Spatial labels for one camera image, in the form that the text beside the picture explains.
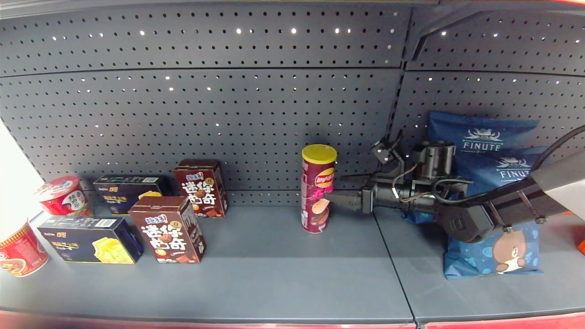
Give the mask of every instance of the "instant noodle cup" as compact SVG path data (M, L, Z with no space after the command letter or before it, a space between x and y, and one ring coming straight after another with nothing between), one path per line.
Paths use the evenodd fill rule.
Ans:
M4 221L0 231L0 268L16 277L31 275L49 256L28 222Z
M329 200L337 151L328 145L313 144L302 150L301 223L310 233L320 233L329 222Z
M43 209L51 215L91 216L90 205L75 176L64 176L45 183L35 192Z

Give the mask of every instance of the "black cable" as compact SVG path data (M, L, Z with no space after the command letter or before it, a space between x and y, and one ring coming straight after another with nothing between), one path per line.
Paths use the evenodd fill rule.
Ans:
M449 183L462 183L462 184L473 184L473 180L460 179L460 178L445 178L445 179L439 179L439 180L437 180L431 186L431 193L433 194L433 196L435 197L435 199L437 201L439 201L440 203L444 203L444 204L459 204L459 203L462 203L462 202L465 202L465 201L469 201L469 200L471 200L473 198L476 198L476 197L485 196L487 194L487 193L480 193L480 194L476 194L474 196L466 197L466 198L459 199L459 200L448 200L448 199L445 199L445 198L441 197L439 195L439 193L437 192L437 186L439 186L439 184L445 183L445 182L449 182Z
M578 134L585 132L585 125L575 128L568 132L565 136L559 138L556 142L550 145L546 151L544 151L540 157L536 160L532 169L530 170L533 172L534 170L539 169L542 166L542 163L552 154L552 152L556 151L559 147L561 147L564 143L566 143L569 139L577 136Z

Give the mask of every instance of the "box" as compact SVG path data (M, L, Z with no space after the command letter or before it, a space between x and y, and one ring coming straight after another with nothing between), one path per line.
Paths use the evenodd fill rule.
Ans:
M171 195L164 176L103 175L94 182L94 187L109 210L122 215L128 215L128 210L143 196Z
M122 217L53 216L38 230L67 262L134 264L144 252Z
M216 160L183 160L174 169L184 196L200 217L225 217L228 202Z
M201 261L207 246L188 198L143 197L129 212L159 263Z

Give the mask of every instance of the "pringles-style chip can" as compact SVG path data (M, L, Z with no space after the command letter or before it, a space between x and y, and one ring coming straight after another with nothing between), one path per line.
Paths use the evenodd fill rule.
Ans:
M64 176L45 183L35 197L51 215L91 216L90 204L75 176Z
M321 233L327 227L329 200L333 192L333 172L337 151L328 145L312 144L302 150L301 222L310 233Z

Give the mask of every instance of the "perforated metal panel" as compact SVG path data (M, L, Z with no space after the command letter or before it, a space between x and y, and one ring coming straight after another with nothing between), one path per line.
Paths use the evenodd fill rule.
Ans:
M404 131L410 148L426 134L429 111L501 119L538 119L526 147L549 146L585 124L585 78L524 73L408 71L404 74L392 127ZM578 136L553 157L585 148Z
M409 70L585 75L585 18L554 12L482 12L422 38Z
M298 190L301 149L338 172L376 166L396 69L140 70L2 78L2 120L44 179L159 173L219 159L228 190ZM352 186L339 185L339 188Z
M0 21L3 76L186 67L399 67L410 8L114 7Z

